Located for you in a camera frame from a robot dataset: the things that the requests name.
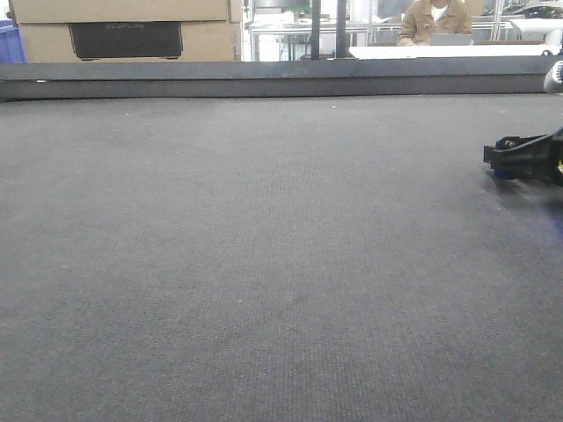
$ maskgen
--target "white table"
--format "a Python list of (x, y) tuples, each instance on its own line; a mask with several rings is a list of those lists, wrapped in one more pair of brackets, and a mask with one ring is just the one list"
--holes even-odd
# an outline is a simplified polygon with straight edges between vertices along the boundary
[(351, 47), (356, 59), (411, 59), (416, 57), (482, 57), (541, 55), (545, 50), (556, 55), (560, 46), (488, 45), (488, 46), (411, 46), (411, 47)]
[(521, 40), (541, 40), (548, 33), (563, 29), (563, 19), (511, 19)]

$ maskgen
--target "black plastic part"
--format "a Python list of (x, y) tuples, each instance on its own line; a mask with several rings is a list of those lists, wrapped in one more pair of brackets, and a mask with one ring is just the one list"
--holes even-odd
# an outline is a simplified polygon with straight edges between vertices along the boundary
[(82, 60), (182, 54), (179, 22), (94, 22), (69, 28), (75, 53)]
[(483, 161), (502, 179), (537, 178), (563, 186), (563, 127), (551, 135), (505, 136), (485, 146)]

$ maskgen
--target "gray fabric mat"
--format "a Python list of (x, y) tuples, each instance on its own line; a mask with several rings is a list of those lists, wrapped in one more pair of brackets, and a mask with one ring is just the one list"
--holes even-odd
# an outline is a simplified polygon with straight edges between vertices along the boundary
[(0, 104), (0, 420), (561, 421), (562, 105)]

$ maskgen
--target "black pole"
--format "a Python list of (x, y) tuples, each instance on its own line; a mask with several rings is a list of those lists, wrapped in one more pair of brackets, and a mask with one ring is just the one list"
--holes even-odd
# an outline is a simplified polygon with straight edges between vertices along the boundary
[(318, 60), (320, 52), (320, 0), (312, 0), (311, 60)]
[(336, 58), (347, 57), (346, 43), (346, 0), (338, 0), (338, 14), (336, 15)]

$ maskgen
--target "metal bar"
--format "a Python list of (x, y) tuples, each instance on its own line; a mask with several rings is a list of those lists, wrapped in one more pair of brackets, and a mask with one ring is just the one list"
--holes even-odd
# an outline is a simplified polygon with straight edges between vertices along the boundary
[(311, 60), (318, 60), (320, 53), (320, 0), (312, 0)]
[(346, 0), (338, 0), (336, 15), (336, 58), (347, 57), (346, 43)]
[(496, 0), (494, 4), (493, 30), (491, 31), (491, 41), (497, 41), (501, 37), (501, 20), (504, 9), (504, 0)]
[(543, 92), (558, 56), (0, 65), (0, 98), (316, 97)]

